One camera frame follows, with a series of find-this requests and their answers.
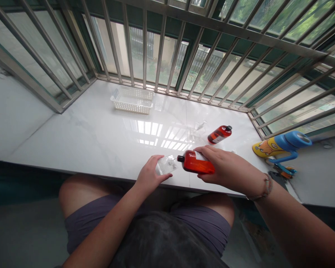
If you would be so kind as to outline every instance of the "blue cap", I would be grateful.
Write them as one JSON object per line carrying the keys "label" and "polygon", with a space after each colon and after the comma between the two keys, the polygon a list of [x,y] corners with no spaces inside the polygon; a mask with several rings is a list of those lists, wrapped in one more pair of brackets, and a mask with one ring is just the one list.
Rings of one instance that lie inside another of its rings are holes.
{"label": "blue cap", "polygon": [[312,141],[300,131],[291,131],[284,135],[287,142],[295,148],[304,148],[312,145]]}

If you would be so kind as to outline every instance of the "marble countertop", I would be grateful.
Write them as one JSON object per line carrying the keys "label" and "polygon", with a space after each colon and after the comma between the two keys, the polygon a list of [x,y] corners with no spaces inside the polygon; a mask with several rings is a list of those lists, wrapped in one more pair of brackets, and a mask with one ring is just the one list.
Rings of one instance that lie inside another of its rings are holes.
{"label": "marble countertop", "polygon": [[[269,166],[252,151],[261,139],[247,114],[155,94],[149,115],[115,110],[110,97],[121,85],[97,80],[62,115],[53,115],[6,161],[42,168],[136,180],[151,155],[176,157],[208,144],[207,135],[221,125],[232,135],[215,145],[235,151],[262,172]],[[196,122],[207,121],[199,140],[189,135]],[[207,184],[179,167],[164,184],[242,196]]]}

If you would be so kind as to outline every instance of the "black bottle cap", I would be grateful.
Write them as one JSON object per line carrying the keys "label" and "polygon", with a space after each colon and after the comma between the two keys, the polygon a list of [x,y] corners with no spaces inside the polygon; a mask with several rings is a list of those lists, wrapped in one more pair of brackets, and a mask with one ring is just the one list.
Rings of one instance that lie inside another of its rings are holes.
{"label": "black bottle cap", "polygon": [[185,157],[184,156],[178,156],[176,159],[178,162],[185,162]]}

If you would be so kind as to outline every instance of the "clear glass bottle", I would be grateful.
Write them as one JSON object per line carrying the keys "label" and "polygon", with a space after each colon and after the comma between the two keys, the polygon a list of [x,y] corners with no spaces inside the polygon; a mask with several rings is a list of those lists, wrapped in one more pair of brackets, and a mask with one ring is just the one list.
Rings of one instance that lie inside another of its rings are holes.
{"label": "clear glass bottle", "polygon": [[225,138],[231,136],[232,134],[232,127],[231,126],[220,126],[214,132],[212,132],[208,137],[208,141],[212,144],[219,143],[220,141],[224,140]]}
{"label": "clear glass bottle", "polygon": [[182,163],[182,168],[185,171],[197,174],[213,174],[215,167],[207,160],[202,153],[197,151],[187,150],[183,156],[178,156],[177,161]]}

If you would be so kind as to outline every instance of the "person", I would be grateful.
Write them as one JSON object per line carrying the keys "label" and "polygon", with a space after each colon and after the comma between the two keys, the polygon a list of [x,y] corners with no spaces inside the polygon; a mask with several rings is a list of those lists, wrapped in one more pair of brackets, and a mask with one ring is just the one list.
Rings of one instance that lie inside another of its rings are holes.
{"label": "person", "polygon": [[[277,243],[295,267],[335,267],[335,232],[242,157],[198,147],[215,167],[198,175],[254,200]],[[172,176],[155,173],[152,156],[123,196],[103,179],[77,174],[59,200],[70,254],[63,267],[227,267],[220,257],[234,221],[225,194],[190,199],[170,213],[146,211],[144,200]]]}

